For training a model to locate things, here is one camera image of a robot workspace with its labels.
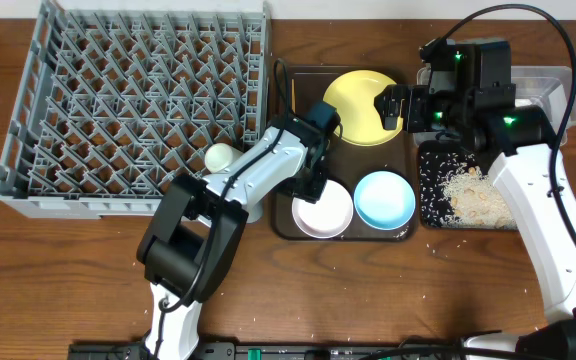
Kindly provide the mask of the light blue bowl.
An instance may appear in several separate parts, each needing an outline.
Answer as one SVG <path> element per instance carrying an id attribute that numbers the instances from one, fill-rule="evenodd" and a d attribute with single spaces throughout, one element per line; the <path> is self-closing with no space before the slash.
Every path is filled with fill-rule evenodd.
<path id="1" fill-rule="evenodd" d="M 354 189 L 353 202 L 365 224 L 384 231 L 407 225 L 416 211 L 412 185 L 391 171 L 376 171 L 364 176 Z"/>

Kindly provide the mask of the white cup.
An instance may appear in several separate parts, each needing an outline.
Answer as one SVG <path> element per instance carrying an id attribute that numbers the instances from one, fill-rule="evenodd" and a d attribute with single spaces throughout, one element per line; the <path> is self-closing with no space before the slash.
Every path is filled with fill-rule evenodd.
<path id="1" fill-rule="evenodd" d="M 217 173 L 230 166 L 242 155 L 241 151 L 226 143 L 216 143 L 206 151 L 204 163 L 210 173 Z"/>

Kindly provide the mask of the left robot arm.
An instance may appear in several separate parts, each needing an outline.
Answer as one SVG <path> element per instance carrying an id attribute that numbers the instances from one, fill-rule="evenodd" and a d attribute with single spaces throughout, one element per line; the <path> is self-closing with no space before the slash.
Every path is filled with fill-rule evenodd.
<path id="1" fill-rule="evenodd" d="M 154 302 L 141 358 L 192 355 L 201 307 L 227 275 L 254 208 L 275 188 L 317 202 L 327 181 L 322 162 L 339 124 L 336 109 L 323 101 L 303 117 L 286 112 L 224 169 L 172 180 L 136 252 Z"/>

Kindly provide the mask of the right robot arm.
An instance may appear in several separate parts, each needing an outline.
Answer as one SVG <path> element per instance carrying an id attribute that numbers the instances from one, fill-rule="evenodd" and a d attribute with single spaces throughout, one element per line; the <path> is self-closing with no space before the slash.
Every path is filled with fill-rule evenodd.
<path id="1" fill-rule="evenodd" d="M 445 130 L 473 153 L 507 204 L 537 273 L 547 326 L 471 335 L 457 359 L 576 359 L 576 199 L 545 111 L 519 107 L 502 39 L 435 39 L 420 50 L 425 85 L 388 85 L 374 99 L 385 129 Z"/>

